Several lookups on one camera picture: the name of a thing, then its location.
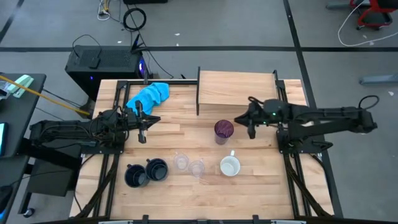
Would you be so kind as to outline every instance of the cable coil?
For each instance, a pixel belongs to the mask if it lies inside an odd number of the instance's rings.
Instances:
[[[139,27],[129,27],[127,25],[127,17],[130,16],[130,14],[132,14],[133,12],[138,11],[142,14],[142,16],[144,16],[144,21],[142,22],[142,24]],[[137,7],[133,8],[133,9],[129,9],[126,11],[126,13],[123,16],[123,26],[126,30],[130,31],[130,32],[134,32],[134,31],[138,31],[140,29],[142,29],[145,26],[145,23],[147,22],[147,15],[145,14],[144,10],[139,9]]]

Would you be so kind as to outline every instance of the floor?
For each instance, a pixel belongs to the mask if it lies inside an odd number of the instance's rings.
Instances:
[[[144,40],[148,46],[159,47],[152,52],[154,57],[176,77],[183,74],[196,78],[197,66],[242,72],[276,69],[281,78],[302,79],[308,101],[315,100],[318,107],[356,106],[363,96],[378,95],[380,103],[371,109],[379,125],[377,130],[367,135],[328,134],[325,139],[335,145],[328,151],[344,217],[396,221],[398,119],[394,118],[398,86],[362,86],[358,79],[396,72],[398,36],[344,49],[337,30],[349,9],[329,11],[325,9],[327,2],[250,0],[243,6],[241,1],[232,0],[169,0],[167,4],[139,7],[147,14],[147,24],[142,29]],[[298,39],[294,30],[292,35],[286,3],[290,5]],[[64,71],[73,40],[91,34],[101,45],[130,43],[130,34],[121,24],[97,20],[98,4],[97,0],[0,1],[0,70],[45,73],[47,90],[83,104],[87,96]],[[119,1],[111,1],[110,11],[118,18]],[[122,5],[122,16],[125,11],[126,6]],[[134,17],[138,22],[142,20],[139,15]],[[341,31],[342,41],[347,44],[384,37],[398,29],[396,22],[380,31],[358,31],[356,17],[353,14]],[[398,21],[398,13],[392,17]],[[95,43],[81,39],[78,44]],[[189,46],[203,48],[184,48]],[[153,59],[147,58],[147,62],[153,72],[167,78]],[[37,107],[62,119],[80,119],[74,112],[45,100],[40,99]],[[31,123],[43,119],[56,118],[35,110]],[[26,182],[21,185],[9,223],[68,218],[72,194],[64,198],[34,195],[30,206],[36,208],[36,214],[28,219],[18,215]]]

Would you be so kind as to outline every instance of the white cable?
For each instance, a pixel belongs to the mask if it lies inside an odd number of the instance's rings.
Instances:
[[[359,5],[357,5],[357,6],[355,7],[354,10],[351,11],[351,13],[347,16],[346,20],[345,20],[345,21],[343,22],[343,24],[341,25],[340,29],[338,29],[338,32],[337,32],[338,40],[340,41],[341,44],[343,44],[343,45],[346,46],[346,47],[356,47],[356,46],[363,45],[363,44],[367,44],[367,43],[370,43],[370,42],[376,42],[376,41],[379,41],[379,40],[384,40],[384,39],[393,37],[393,36],[395,36],[395,35],[398,34],[398,32],[396,32],[395,34],[391,34],[391,35],[388,35],[388,36],[385,36],[385,37],[382,37],[382,38],[378,38],[378,39],[374,39],[374,40],[368,40],[368,41],[365,41],[365,42],[362,42],[362,43],[359,43],[359,44],[344,44],[343,41],[341,41],[341,38],[340,38],[340,31],[341,31],[341,28],[343,28],[343,26],[346,24],[348,18],[354,13],[354,11],[356,11],[356,10],[362,5],[362,3],[364,3],[364,2],[365,2],[365,1],[361,2]]]
[[[104,12],[106,15],[108,15],[107,18],[104,18],[104,19],[101,19],[101,18],[100,18],[100,12],[102,11],[102,10],[101,10],[101,6],[102,6],[102,8],[104,9],[103,12]],[[98,19],[99,21],[107,21],[110,17],[111,17],[111,15],[110,15],[108,12],[105,11],[105,8],[104,8],[104,6],[103,6],[103,0],[99,0],[97,19]]]

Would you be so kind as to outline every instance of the clear plastic cup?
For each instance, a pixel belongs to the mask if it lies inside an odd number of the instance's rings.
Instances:
[[[193,161],[189,164],[188,169],[192,176],[200,178],[205,173],[205,164],[202,161]]]
[[[180,170],[185,171],[189,165],[189,158],[185,154],[178,153],[174,157],[174,166]]]
[[[214,125],[215,141],[217,144],[225,144],[234,133],[234,126],[227,120],[217,121]]]

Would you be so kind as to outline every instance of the white mug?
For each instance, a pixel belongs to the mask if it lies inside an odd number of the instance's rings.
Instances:
[[[239,159],[234,157],[235,150],[231,150],[231,155],[224,157],[220,162],[220,169],[224,175],[233,177],[241,170],[241,163]]]

